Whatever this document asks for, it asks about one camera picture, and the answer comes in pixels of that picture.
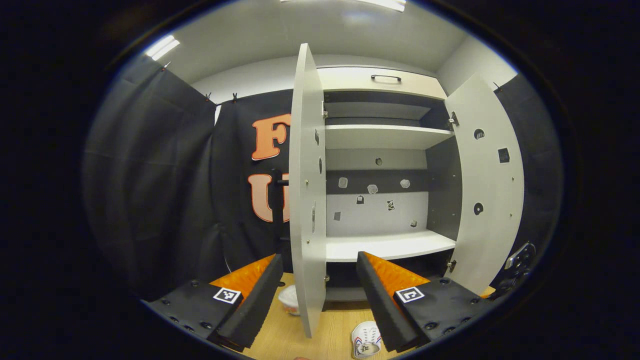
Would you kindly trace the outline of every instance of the ceiling light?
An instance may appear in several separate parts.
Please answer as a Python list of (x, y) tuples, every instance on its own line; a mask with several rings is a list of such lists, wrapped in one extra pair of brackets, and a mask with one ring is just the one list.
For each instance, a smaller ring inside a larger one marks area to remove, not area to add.
[(148, 51), (147, 55), (151, 56), (153, 60), (158, 60), (164, 54), (168, 53), (171, 49), (178, 46), (180, 42), (176, 40), (173, 35), (164, 37), (162, 40), (155, 43)]
[[(281, 3), (291, 1), (291, 0), (280, 0)], [(406, 4), (406, 0), (355, 0), (360, 1), (361, 3), (369, 3), (378, 6), (384, 6), (385, 8), (396, 10), (399, 12), (404, 11), (404, 5)]]

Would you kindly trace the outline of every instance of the orange letter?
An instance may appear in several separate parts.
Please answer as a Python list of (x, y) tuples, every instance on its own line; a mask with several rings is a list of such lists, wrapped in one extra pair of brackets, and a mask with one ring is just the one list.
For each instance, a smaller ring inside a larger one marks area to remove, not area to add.
[[(288, 174), (282, 174), (283, 180), (288, 180)], [(271, 184), (271, 176), (267, 174), (254, 174), (249, 176), (251, 184), (251, 205), (253, 212), (259, 218), (266, 222), (273, 222), (273, 212), (269, 207), (269, 184)], [(283, 186), (284, 192), (284, 208), (282, 209), (283, 222), (289, 221), (289, 187)]]
[(264, 160), (274, 158), (280, 154), (280, 149), (273, 146), (273, 139), (278, 143), (284, 143), (287, 139), (287, 129), (284, 127), (291, 126), (291, 114), (278, 115), (268, 119), (257, 120), (253, 123), (255, 127), (255, 151), (251, 154), (253, 160)]

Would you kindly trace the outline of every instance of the drawer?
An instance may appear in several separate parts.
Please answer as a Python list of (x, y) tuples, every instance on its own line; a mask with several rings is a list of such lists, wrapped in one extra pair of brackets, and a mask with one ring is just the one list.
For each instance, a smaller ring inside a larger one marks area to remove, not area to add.
[(373, 67), (319, 68), (324, 91), (380, 91), (411, 94), (444, 100), (442, 86), (436, 78), (413, 72)]

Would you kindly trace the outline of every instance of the cabinet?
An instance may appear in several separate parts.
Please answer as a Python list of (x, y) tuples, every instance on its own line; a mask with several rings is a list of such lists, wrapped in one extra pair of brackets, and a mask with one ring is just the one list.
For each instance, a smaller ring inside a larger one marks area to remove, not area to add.
[[(455, 113), (452, 130), (420, 126), (438, 106)], [(402, 259), (453, 249), (456, 268), (446, 276), (478, 294), (504, 265), (522, 214), (522, 159), (509, 118), (479, 76), (446, 97), (437, 79), (420, 74), (317, 69), (302, 44), (290, 132), (291, 249), (308, 337), (325, 301), (327, 262), (355, 262), (358, 251)], [(426, 152), (447, 140), (456, 142), (461, 169), (456, 238), (428, 225)]]

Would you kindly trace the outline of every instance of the black curtain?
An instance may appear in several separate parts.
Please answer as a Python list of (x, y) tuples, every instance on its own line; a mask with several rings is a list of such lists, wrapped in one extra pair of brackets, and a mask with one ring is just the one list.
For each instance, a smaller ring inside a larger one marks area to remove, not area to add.
[[(522, 218), (509, 254), (531, 242), (536, 247), (536, 257), (540, 257), (555, 231), (563, 196), (563, 162), (557, 132), (545, 103), (522, 74), (494, 92), (518, 138), (524, 170)], [(491, 286), (496, 287), (507, 274), (500, 270)]]
[(139, 56), (112, 83), (87, 138), (89, 223), (117, 273), (145, 300), (227, 273), (209, 182), (215, 109)]
[[(216, 146), (211, 158), (211, 186), (214, 206), (220, 215), (221, 237), (227, 265), (231, 271), (274, 252), (282, 254), (285, 272), (293, 272), (289, 223), (279, 227), (258, 217), (252, 206), (252, 186), (248, 178), (257, 174), (270, 174), (275, 168), (289, 172), (289, 126), (273, 124), (270, 129), (284, 128), (284, 142), (267, 137), (278, 154), (264, 159), (253, 159), (256, 150), (258, 120), (291, 114), (293, 89), (268, 92), (224, 102), (214, 132)], [(281, 191), (269, 186), (268, 203), (271, 209), (273, 192)]]

